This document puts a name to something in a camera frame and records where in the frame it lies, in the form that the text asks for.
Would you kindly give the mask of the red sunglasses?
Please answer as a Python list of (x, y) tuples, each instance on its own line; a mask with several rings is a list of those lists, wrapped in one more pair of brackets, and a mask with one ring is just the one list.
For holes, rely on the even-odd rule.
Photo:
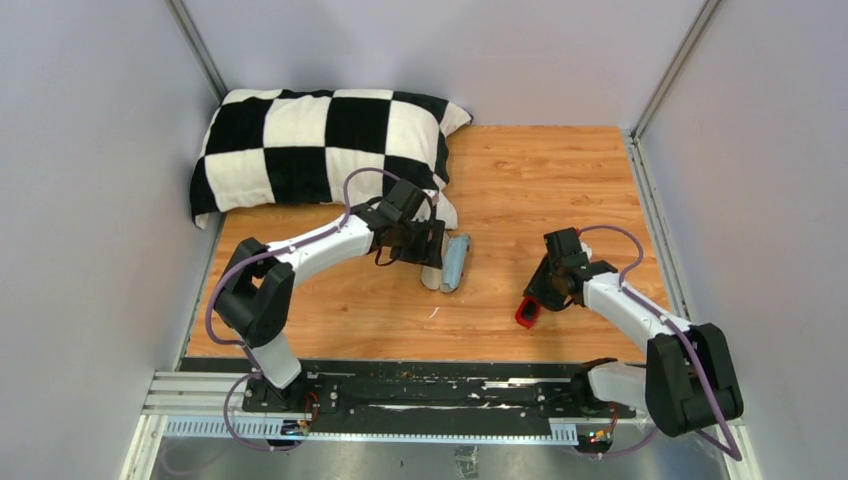
[(515, 314), (515, 321), (525, 329), (531, 329), (536, 325), (542, 310), (541, 304), (532, 296), (524, 296)]

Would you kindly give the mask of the beige plaid glasses case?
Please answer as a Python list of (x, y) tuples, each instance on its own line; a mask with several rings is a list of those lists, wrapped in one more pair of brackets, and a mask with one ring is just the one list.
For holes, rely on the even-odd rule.
[(422, 285), (445, 294), (455, 292), (463, 279), (470, 247), (469, 234), (451, 236), (445, 233), (440, 251), (441, 266), (423, 266), (420, 277)]

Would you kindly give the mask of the light blue cleaning cloth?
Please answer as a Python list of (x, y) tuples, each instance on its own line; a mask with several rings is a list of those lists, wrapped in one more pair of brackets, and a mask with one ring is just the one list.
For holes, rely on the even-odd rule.
[(448, 236), (446, 249), (442, 254), (440, 292), (451, 293), (459, 288), (470, 246), (471, 236), (469, 234)]

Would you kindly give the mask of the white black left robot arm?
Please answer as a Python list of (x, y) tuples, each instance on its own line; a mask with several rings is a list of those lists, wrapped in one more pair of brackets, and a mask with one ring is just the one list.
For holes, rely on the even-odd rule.
[(270, 384), (271, 404), (293, 413), (304, 405), (307, 390), (296, 379), (301, 363), (284, 332), (294, 290), (318, 273), (368, 255), (440, 268), (445, 232), (433, 199), (399, 180), (386, 196), (347, 206), (336, 220), (306, 234), (270, 244), (242, 241), (207, 311), (237, 334), (237, 345)]

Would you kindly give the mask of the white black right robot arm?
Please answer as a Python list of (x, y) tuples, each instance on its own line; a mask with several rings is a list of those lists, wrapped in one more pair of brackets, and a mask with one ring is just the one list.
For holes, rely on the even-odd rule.
[(637, 291), (622, 270), (595, 260), (582, 230), (566, 228), (544, 235), (546, 252), (524, 289), (516, 322), (533, 327), (543, 310), (579, 306), (605, 318), (641, 346), (645, 363), (632, 366), (613, 358), (581, 365), (571, 403), (584, 417), (596, 417), (610, 403), (647, 413), (669, 437), (727, 429), (744, 413), (728, 342), (712, 323), (693, 324)]

